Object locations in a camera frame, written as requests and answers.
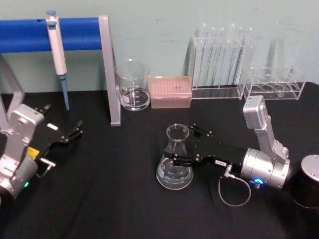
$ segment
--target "blue foam padding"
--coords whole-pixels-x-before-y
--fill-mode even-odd
[[[64,50],[101,49],[99,20],[61,18]],[[0,53],[51,51],[45,19],[0,20]]]

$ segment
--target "cable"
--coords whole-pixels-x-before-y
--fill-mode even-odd
[[[251,197],[251,189],[250,189],[250,186],[249,186],[249,184],[248,184],[245,180],[243,180],[243,179],[241,179],[241,178],[237,178],[236,176],[231,177],[231,178],[236,179],[236,180],[241,181],[241,182],[243,182],[244,184],[246,184],[246,186],[248,187],[248,191],[249,191],[249,196],[248,196],[247,200],[246,200],[245,202],[241,203],[241,204],[229,204],[229,203],[227,203],[227,202],[223,199],[223,197],[221,196],[221,193],[220,193],[220,178],[219,178],[219,180],[218,180],[218,193],[219,193],[219,197],[220,197],[221,201],[222,201],[224,204],[226,204],[226,205],[228,205],[228,206],[230,206],[230,207],[241,207],[241,206],[244,206],[246,203],[249,202],[250,197]]]

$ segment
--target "yellow label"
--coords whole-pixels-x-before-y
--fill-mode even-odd
[[[39,150],[36,150],[35,148],[28,147],[26,151],[26,155],[28,155],[31,158],[35,158],[40,153]]]

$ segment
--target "glass beaker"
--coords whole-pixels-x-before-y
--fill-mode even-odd
[[[129,60],[115,67],[120,78],[121,105],[130,111],[141,111],[150,104],[147,80],[150,69],[141,62]]]
[[[189,130],[182,124],[173,124],[167,128],[168,146],[166,151],[177,155],[187,155],[185,141],[189,136]],[[162,156],[156,171],[159,183],[171,190],[183,189],[193,179],[193,169],[173,165],[173,160]]]

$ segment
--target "black cylinder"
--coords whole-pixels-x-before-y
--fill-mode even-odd
[[[306,208],[319,207],[319,157],[309,155],[302,160],[302,168],[291,189],[296,203]]]

